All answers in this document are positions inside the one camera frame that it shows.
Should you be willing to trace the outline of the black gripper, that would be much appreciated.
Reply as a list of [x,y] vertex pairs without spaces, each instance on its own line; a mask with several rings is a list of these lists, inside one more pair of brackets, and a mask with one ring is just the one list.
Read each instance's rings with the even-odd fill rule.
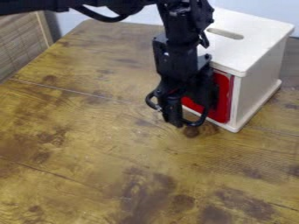
[[218,104],[219,87],[214,82],[211,55],[198,55],[200,39],[170,39],[162,33],[154,38],[154,62],[160,83],[154,96],[163,108],[163,119],[176,128],[183,126],[182,98],[191,89],[191,99],[206,109]]

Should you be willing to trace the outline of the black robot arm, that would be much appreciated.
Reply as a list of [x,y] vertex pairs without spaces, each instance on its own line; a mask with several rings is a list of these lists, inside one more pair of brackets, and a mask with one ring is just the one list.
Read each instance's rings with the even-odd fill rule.
[[160,83],[144,101],[175,127],[199,127],[218,90],[211,55],[198,54],[199,46],[210,46],[204,31],[214,23],[214,8],[208,0],[0,0],[0,16],[75,10],[100,22],[116,23],[148,5],[158,8],[164,32],[152,41]]

